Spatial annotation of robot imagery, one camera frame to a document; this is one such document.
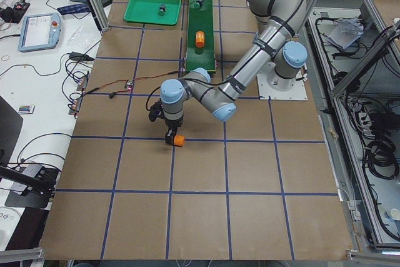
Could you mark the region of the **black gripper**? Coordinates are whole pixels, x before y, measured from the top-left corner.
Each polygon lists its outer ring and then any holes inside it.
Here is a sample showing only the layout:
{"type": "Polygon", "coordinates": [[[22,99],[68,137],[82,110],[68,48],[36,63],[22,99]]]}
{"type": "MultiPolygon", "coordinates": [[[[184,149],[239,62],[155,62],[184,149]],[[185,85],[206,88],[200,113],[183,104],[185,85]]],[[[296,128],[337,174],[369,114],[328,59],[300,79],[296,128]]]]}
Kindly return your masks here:
{"type": "Polygon", "coordinates": [[[165,134],[165,143],[166,144],[174,144],[174,138],[178,134],[178,128],[183,124],[183,117],[179,117],[178,119],[171,120],[166,116],[166,112],[163,108],[162,101],[157,100],[149,109],[148,118],[150,122],[155,122],[157,119],[162,119],[166,126],[167,132],[165,134]]]}

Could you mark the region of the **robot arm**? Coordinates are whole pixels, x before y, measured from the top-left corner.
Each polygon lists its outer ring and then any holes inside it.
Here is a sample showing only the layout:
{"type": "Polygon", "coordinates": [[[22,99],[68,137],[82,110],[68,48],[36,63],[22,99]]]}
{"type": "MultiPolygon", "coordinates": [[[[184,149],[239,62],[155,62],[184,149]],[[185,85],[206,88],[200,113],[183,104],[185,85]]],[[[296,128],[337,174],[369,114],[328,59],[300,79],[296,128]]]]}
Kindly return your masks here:
{"type": "Polygon", "coordinates": [[[291,39],[299,32],[306,17],[306,0],[246,0],[255,15],[258,33],[252,46],[239,60],[226,79],[211,82],[204,68],[196,68],[178,79],[167,79],[160,87],[160,99],[149,110],[149,119],[163,119],[167,126],[166,144],[182,146],[184,137],[178,128],[184,119],[184,102],[195,98],[215,118],[227,121],[235,112],[235,100],[267,63],[293,69],[285,76],[295,78],[306,56],[285,54],[291,39]]]}

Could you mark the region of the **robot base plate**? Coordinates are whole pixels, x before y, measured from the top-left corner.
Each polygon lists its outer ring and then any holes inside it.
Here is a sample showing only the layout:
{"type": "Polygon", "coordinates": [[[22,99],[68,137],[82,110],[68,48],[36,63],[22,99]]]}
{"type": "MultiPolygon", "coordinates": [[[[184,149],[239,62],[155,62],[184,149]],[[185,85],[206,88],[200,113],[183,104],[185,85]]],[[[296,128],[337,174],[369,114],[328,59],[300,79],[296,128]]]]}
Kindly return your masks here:
{"type": "Polygon", "coordinates": [[[301,69],[295,78],[283,79],[275,73],[274,64],[268,63],[258,72],[256,79],[260,100],[308,100],[301,69]]]}

